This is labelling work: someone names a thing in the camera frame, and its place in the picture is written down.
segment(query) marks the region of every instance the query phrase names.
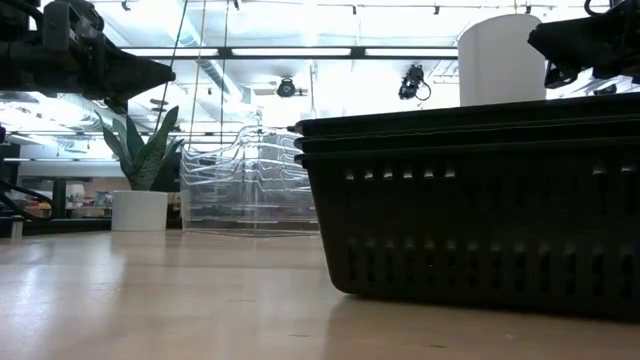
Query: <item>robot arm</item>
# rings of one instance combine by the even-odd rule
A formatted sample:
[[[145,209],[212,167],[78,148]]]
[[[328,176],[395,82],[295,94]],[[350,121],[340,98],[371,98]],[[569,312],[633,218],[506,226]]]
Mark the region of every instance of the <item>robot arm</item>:
[[[626,75],[640,83],[639,10],[638,0],[625,0],[603,14],[538,25],[529,44],[549,60],[545,86],[570,84],[589,68],[598,79]]]
[[[36,2],[0,0],[0,91],[77,93],[123,112],[132,97],[175,80],[168,66],[118,49],[88,1],[55,0],[42,13]]]

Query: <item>white planter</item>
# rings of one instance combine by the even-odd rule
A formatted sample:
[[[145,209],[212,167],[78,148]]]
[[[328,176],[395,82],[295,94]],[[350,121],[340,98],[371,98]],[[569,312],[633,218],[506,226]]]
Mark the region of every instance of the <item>white planter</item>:
[[[115,191],[113,231],[164,231],[167,228],[167,193]]]

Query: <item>security camera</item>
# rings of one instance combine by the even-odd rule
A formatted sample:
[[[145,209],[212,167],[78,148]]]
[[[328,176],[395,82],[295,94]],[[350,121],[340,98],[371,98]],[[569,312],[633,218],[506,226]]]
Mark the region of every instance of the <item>security camera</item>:
[[[278,96],[280,97],[292,97],[296,94],[296,86],[293,85],[293,80],[291,78],[284,78],[280,82],[280,86],[278,86],[278,90],[276,91]]]
[[[429,96],[424,99],[418,97],[418,90],[421,86],[425,86],[429,89]],[[407,74],[402,79],[402,85],[400,85],[398,96],[401,100],[416,98],[420,101],[426,101],[431,97],[431,87],[424,81],[424,70],[422,70],[422,65],[411,65]]]

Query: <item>table surface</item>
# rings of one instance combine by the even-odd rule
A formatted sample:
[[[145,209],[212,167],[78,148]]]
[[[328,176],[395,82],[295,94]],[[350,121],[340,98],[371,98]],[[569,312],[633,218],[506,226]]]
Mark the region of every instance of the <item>table surface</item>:
[[[640,326],[362,300],[317,236],[0,243],[0,359],[640,359]]]

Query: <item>fluorescent light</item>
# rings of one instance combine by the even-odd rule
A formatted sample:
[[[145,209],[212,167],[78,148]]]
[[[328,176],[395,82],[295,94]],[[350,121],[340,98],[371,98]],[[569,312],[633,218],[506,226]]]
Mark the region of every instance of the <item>fluorescent light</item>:
[[[172,57],[173,49],[167,48],[122,48],[123,51],[144,57]],[[177,48],[176,57],[211,57],[218,56],[218,49],[211,48]]]
[[[6,162],[116,162],[115,159],[25,159],[25,158],[6,158]]]
[[[232,49],[235,56],[348,56],[349,48],[242,48]]]
[[[151,131],[141,131],[141,133],[143,134],[151,134]],[[198,135],[206,135],[207,132],[194,132],[192,133],[193,136],[198,136]],[[39,131],[39,130],[27,130],[27,131],[9,131],[7,136],[17,136],[19,138],[21,138],[22,140],[27,140],[27,141],[33,141],[35,142],[35,140],[33,138],[25,138],[25,136],[28,135],[43,135],[43,136],[61,136],[61,137],[65,137],[65,136],[95,136],[95,137],[102,137],[102,132],[101,131]],[[189,136],[189,132],[186,131],[174,131],[174,132],[170,132],[169,136]],[[51,143],[47,143],[47,144],[43,144],[43,145],[51,145],[51,144],[55,144],[57,145],[55,142],[51,142]]]
[[[457,58],[458,49],[366,49],[366,56],[397,56],[397,57],[442,57]]]
[[[58,143],[56,143],[55,141],[49,138],[37,136],[37,135],[21,136],[21,135],[10,134],[9,137],[18,139],[18,140],[28,141],[38,145],[58,146]]]

